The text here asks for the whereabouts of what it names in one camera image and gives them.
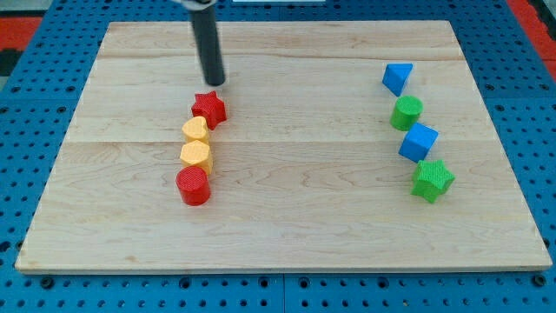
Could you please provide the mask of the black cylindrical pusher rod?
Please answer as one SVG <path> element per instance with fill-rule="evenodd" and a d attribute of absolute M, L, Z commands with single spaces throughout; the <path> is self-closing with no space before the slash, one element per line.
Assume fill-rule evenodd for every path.
<path fill-rule="evenodd" d="M 210 86 L 220 86 L 225 83 L 226 77 L 215 7 L 212 5 L 206 10 L 189 10 L 189 14 L 204 81 Z"/>

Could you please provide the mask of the silver rod mount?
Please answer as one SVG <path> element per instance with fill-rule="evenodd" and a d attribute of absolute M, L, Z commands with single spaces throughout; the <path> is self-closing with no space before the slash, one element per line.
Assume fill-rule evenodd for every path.
<path fill-rule="evenodd" d="M 217 0 L 172 0 L 175 3 L 179 3 L 186 10 L 206 10 L 207 8 L 214 5 Z"/>

